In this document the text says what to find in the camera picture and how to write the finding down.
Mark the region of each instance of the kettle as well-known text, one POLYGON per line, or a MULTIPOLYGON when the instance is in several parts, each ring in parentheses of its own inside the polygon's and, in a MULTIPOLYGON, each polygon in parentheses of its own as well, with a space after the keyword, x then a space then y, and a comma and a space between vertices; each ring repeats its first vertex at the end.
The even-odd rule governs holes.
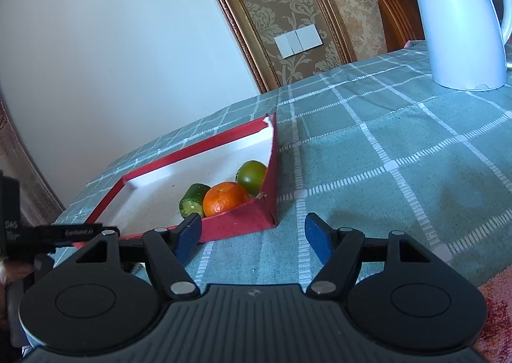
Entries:
POLYGON ((418 6, 436 83, 469 91, 506 83, 512 0, 503 0, 501 24, 492 0, 418 0, 418 6))

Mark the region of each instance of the tablecloth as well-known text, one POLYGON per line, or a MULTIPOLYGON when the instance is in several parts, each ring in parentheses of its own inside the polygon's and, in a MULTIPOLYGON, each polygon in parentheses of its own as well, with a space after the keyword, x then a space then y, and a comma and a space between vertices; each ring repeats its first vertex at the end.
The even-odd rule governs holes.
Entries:
POLYGON ((510 84, 473 93, 439 86, 416 42, 232 104, 126 154, 57 223, 82 223, 127 172, 276 112, 278 226, 199 246, 186 269, 201 288, 306 286, 321 266, 304 237, 308 212, 367 237, 404 230, 480 285, 512 262, 510 84))

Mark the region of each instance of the mandarin orange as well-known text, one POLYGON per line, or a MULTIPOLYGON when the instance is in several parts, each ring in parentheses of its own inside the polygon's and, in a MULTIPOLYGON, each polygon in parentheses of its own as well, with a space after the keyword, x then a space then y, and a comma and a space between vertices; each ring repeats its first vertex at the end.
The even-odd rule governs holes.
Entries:
POLYGON ((244 187, 235 182, 226 181, 214 185, 207 191, 204 195, 203 211, 209 217, 231 210, 249 200, 249 194, 244 187))

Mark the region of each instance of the cucumber slice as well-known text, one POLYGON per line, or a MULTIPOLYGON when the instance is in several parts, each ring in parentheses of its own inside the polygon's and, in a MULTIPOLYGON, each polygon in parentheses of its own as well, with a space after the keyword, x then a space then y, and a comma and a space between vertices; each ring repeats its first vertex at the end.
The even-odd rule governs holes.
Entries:
POLYGON ((192 184, 183 198, 180 200, 180 214, 183 218, 192 213, 198 213, 204 217, 203 200, 204 195, 208 192, 210 187, 204 184, 192 184))

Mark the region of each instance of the white light switch panel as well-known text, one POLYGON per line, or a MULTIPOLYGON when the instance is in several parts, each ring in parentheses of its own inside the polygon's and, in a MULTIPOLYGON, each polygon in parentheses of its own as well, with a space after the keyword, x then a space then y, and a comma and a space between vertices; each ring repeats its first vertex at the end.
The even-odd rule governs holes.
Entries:
POLYGON ((304 51, 302 45, 300 45, 299 38, 297 37, 296 31, 290 31, 286 34, 286 39, 288 40, 288 44, 290 44, 291 50, 294 54, 298 54, 304 51))
POLYGON ((304 51, 322 45, 322 39, 318 35, 314 24, 299 28, 295 30, 295 32, 297 33, 300 45, 304 51))
POLYGON ((281 57, 286 58, 294 55, 294 52, 288 43, 288 39, 286 38, 286 34, 278 35, 277 37, 274 37, 274 40, 276 41, 277 48, 279 48, 281 57))

